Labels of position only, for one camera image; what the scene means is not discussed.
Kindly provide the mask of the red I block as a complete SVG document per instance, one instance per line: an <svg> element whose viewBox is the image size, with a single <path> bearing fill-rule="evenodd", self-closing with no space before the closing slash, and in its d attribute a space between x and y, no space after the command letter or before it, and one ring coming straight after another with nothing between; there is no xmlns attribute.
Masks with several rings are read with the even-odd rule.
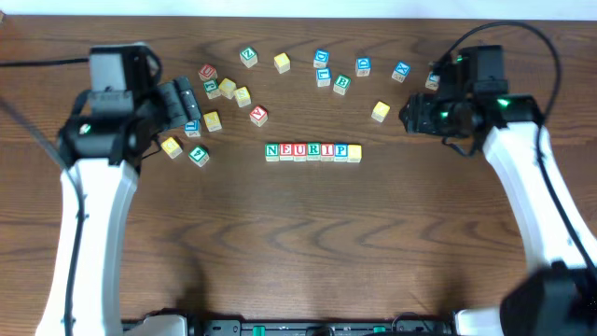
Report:
<svg viewBox="0 0 597 336"><path fill-rule="evenodd" d="M320 161L334 161L335 145L333 143L321 143Z"/></svg>

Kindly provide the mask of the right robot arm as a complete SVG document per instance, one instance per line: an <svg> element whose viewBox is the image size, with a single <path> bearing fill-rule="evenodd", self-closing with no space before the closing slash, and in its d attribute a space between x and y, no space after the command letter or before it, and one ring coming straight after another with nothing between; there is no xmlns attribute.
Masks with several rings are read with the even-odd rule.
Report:
<svg viewBox="0 0 597 336"><path fill-rule="evenodd" d="M545 118L529 94L511 94L499 46L460 49L434 63L434 93L411 95L399 118L408 133L446 146L472 138L506 192L528 277L493 308L454 315L459 335L593 335L596 239L554 159Z"/></svg>

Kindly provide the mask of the green R block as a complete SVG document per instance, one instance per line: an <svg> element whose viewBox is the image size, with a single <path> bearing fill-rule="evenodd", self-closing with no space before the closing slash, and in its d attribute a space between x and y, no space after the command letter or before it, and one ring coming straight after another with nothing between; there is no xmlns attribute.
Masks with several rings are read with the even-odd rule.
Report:
<svg viewBox="0 0 597 336"><path fill-rule="evenodd" d="M317 142L311 142L307 144L307 161L320 161L321 160L321 144Z"/></svg>

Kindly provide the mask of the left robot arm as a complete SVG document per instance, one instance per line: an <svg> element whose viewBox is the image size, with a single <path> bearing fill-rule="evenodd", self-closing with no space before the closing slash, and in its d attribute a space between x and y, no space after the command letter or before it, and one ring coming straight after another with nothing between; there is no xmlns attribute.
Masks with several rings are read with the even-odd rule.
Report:
<svg viewBox="0 0 597 336"><path fill-rule="evenodd" d="M90 88L58 132L62 224L38 335L121 335L119 271L146 151L201 118L186 77L161 82L145 43L90 49Z"/></svg>

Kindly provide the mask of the blue P block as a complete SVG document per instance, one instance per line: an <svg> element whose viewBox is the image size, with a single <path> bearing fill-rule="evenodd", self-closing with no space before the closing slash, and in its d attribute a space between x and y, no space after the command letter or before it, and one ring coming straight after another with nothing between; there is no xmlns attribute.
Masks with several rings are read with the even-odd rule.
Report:
<svg viewBox="0 0 597 336"><path fill-rule="evenodd" d="M334 145L334 161L347 162L348 161L348 145L343 143L336 143Z"/></svg>

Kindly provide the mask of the green N block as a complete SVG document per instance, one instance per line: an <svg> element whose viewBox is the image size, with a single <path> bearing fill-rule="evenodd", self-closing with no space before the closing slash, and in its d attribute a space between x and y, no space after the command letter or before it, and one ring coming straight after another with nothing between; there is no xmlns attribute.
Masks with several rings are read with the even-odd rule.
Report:
<svg viewBox="0 0 597 336"><path fill-rule="evenodd" d="M265 160L274 162L280 160L279 145L276 143L267 143L265 145Z"/></svg>

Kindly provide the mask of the red E block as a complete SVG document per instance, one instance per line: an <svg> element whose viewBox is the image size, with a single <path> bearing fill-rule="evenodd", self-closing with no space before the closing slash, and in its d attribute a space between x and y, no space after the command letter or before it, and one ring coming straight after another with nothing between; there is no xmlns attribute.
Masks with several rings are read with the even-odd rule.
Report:
<svg viewBox="0 0 597 336"><path fill-rule="evenodd" d="M293 161L293 144L281 143L279 145L279 161Z"/></svg>

